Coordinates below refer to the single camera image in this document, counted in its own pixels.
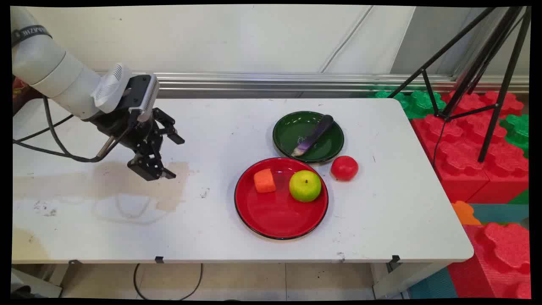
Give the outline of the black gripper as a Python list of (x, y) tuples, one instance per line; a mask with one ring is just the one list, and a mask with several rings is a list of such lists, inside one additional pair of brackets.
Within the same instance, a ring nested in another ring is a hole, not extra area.
[(116, 108), (110, 113), (100, 111), (90, 119), (101, 133), (118, 138), (128, 127), (130, 112), (141, 111), (143, 119), (135, 119), (133, 129), (121, 139), (120, 144), (134, 151), (134, 158), (128, 162), (127, 167), (146, 181), (173, 179), (176, 174), (164, 167), (159, 151), (141, 152), (138, 151), (138, 145), (144, 141), (150, 142), (148, 137), (153, 133), (158, 136), (166, 135), (177, 145), (185, 143), (174, 127), (175, 120), (155, 106), (159, 91), (160, 83), (155, 75), (133, 76), (121, 94)]

